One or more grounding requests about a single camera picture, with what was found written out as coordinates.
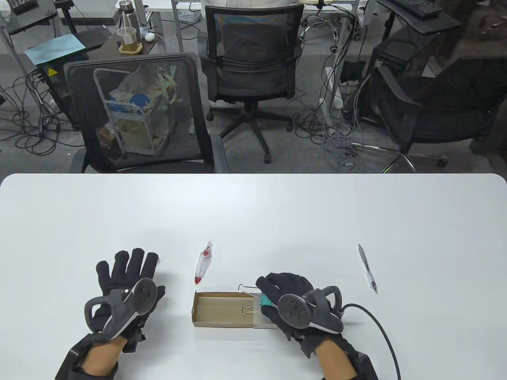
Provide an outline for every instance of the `chair base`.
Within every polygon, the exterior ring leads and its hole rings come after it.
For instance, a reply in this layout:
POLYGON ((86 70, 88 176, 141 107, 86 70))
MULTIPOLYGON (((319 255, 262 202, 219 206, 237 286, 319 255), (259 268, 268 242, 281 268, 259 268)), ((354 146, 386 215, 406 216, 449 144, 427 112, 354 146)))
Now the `chair base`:
POLYGON ((249 124, 255 133, 257 140, 259 140, 261 143, 262 149, 264 150, 264 163, 271 164, 271 154, 269 152, 269 147, 264 137, 262 136, 256 119, 287 122, 288 126, 285 128, 285 130, 291 132, 292 118, 289 116, 277 115, 276 113, 262 111, 258 108, 258 105, 259 104, 257 102, 245 102, 245 107, 243 109, 233 107, 210 107, 209 113, 206 115, 206 119, 209 121, 213 120, 214 112, 223 113, 225 115, 238 116, 220 133, 220 137, 226 137, 229 133, 234 131, 243 123, 249 124))
POLYGON ((396 150, 396 149, 383 148, 381 146, 375 146, 375 145, 361 144, 361 143, 358 143, 358 142, 353 142, 352 146, 355 146, 355 147, 358 147, 358 148, 370 149, 370 150, 377 150, 377 151, 386 151, 386 152, 398 153, 398 155, 396 156, 396 158, 394 160, 392 160, 392 162, 389 165, 387 165, 381 171, 382 174, 383 173, 387 173, 393 167, 393 165, 396 162, 398 162, 398 160, 400 160, 400 159, 403 159, 408 164, 408 166, 410 166, 410 169, 412 170, 413 173, 419 173, 419 170, 417 170, 417 167, 414 165, 414 163, 412 162, 412 160, 410 159, 410 157, 423 157, 423 158, 437 159, 438 160, 438 166, 444 167, 444 166, 447 165, 447 156, 427 155, 425 153, 416 153, 416 152, 414 152, 414 153, 401 153, 399 150, 396 150))

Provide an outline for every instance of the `blue object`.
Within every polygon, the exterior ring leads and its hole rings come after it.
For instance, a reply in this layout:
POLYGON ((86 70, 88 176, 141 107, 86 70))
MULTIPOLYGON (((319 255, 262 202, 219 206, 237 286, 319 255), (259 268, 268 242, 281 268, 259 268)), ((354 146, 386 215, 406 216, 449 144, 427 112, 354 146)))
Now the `blue object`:
POLYGON ((25 50, 34 65, 40 65, 85 50, 73 34, 66 34, 25 50))
MULTIPOLYGON (((114 96, 109 96, 109 100, 112 101, 112 102, 116 102, 117 100, 115 99, 114 96)), ((128 113, 128 110, 122 106, 122 105, 119 105, 119 104, 110 104, 109 105, 109 109, 113 112, 123 112, 123 113, 128 113)))
POLYGON ((273 302, 264 293, 261 294, 261 306, 273 306, 273 302))
POLYGON ((144 108, 149 102, 150 98, 146 96, 146 94, 135 94, 129 100, 132 104, 137 105, 139 108, 144 108))

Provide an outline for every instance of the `open box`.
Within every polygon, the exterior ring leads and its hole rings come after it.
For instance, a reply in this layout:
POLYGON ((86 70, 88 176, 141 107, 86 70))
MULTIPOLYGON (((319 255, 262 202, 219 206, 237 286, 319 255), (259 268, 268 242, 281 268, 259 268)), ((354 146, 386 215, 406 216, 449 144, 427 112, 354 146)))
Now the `open box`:
POLYGON ((236 292, 195 292, 192 322, 196 327, 277 328, 262 315, 258 298, 236 292))

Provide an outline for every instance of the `red pen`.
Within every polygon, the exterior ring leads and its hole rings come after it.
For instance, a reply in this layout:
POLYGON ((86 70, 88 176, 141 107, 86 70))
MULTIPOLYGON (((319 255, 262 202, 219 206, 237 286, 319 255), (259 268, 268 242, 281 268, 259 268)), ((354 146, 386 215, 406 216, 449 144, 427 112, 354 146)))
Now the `red pen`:
POLYGON ((211 241, 208 242, 208 245, 199 255, 199 261, 197 262, 197 268, 195 269, 195 284, 201 282, 206 270, 209 267, 209 263, 211 262, 211 241))

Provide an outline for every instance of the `white mouse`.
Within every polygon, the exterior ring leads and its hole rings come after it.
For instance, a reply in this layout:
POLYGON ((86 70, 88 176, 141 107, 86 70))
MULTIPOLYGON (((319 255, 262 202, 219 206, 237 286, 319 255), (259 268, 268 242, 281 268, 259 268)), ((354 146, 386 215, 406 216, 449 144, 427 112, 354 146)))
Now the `white mouse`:
POLYGON ((146 35, 144 36, 144 40, 146 42, 151 42, 151 41, 154 41, 155 40, 155 34, 154 33, 146 33, 146 35))

